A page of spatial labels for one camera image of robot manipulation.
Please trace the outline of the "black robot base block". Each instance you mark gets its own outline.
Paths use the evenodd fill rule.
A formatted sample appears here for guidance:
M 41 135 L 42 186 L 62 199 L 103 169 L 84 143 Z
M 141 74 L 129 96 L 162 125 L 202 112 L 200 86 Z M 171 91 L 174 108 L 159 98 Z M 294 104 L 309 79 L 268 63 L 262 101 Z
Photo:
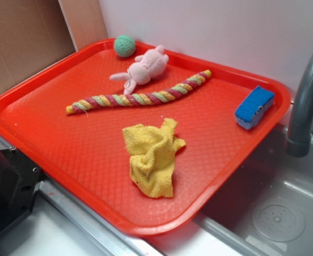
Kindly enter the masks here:
M 41 175 L 20 150 L 0 150 L 0 235 L 31 214 Z

